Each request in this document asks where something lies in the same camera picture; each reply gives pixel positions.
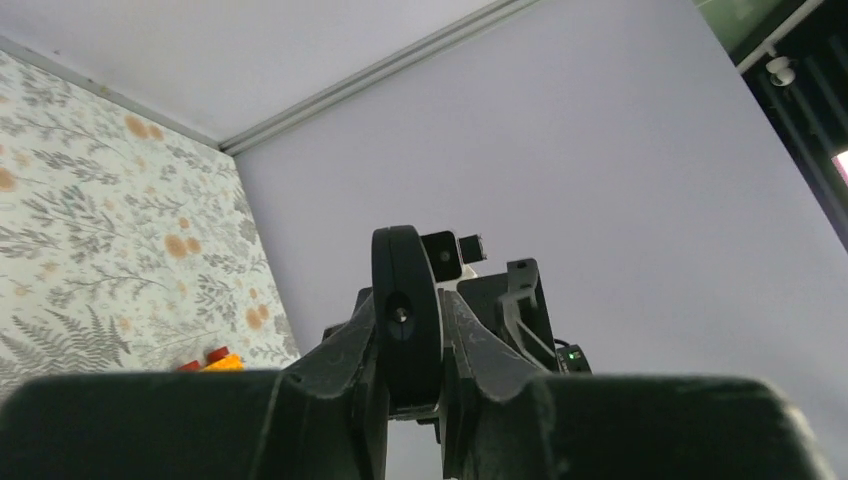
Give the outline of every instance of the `ceiling trim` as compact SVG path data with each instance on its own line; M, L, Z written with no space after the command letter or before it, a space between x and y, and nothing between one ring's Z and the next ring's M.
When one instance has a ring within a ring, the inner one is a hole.
M148 120L156 122L165 128L171 129L179 133L180 135L186 136L194 141L212 147L215 150L219 150L218 142L207 137L206 135L192 130L174 120L171 120L170 118L162 115L161 113L151 110L145 107L144 105L136 102L135 100L129 99L121 95L120 93L113 91L106 85L102 85L88 77L80 75L79 73L60 65L55 61L43 55L40 55L27 47L24 47L23 45L19 45L2 35L0 35L0 50L3 50L9 55L16 57L26 63L35 65L36 67L46 71L47 73L53 74L70 84L82 88L83 90L87 90L97 95L98 97L105 98L106 100L109 100L112 103L124 107L133 113L137 113L138 115L141 115L142 117L145 117Z
M302 123L366 88L505 20L539 0L499 0L448 25L380 62L224 141L222 152L236 156Z
M791 13L787 13L784 11L776 12L776 14L787 15L781 19L782 21L779 24L772 28L767 32L759 32L755 31L754 34L762 35L758 44L742 59L740 62L736 64L736 70L739 73L745 73L749 68L753 67L757 61L766 56L769 53L769 49L774 48L774 45L779 42L783 37L785 37L789 32L792 31L795 27L798 26L805 18L807 18L813 11L821 5L824 0L806 0L801 5L798 5L797 8ZM797 2L787 2L790 4L797 4Z
M785 22L806 0L784 0L769 13L762 22L751 31L739 45L730 53L730 59L734 65L739 65L745 57L756 50L763 40Z

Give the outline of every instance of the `red toy block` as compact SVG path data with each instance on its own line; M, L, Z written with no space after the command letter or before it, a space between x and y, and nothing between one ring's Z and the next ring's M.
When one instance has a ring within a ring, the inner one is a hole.
M201 368L200 362L195 360L193 362L186 363L182 367L178 368L177 371L178 372L193 372L195 370L200 370L200 368Z
M209 362L209 365L213 363L223 360L224 357L230 354L230 350L227 347L221 347L218 350L213 350L206 355L206 361Z

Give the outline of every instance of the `screw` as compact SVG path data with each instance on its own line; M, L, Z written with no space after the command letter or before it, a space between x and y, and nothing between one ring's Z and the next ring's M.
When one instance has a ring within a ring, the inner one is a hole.
M403 323L409 318L409 311L403 307L398 307L397 310L394 311L394 315L392 320Z

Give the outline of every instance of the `white ceiling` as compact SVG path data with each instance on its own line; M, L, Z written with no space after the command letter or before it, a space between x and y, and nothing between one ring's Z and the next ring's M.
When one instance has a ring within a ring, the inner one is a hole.
M216 141L491 0L3 0L0 35Z

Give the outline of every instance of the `yellow toy block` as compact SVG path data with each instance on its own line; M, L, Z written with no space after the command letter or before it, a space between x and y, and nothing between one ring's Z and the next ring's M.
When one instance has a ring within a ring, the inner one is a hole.
M241 357L236 354L230 354L218 360L215 363L207 365L201 369L201 372L223 372L223 371L241 371L244 370L244 364L241 363Z

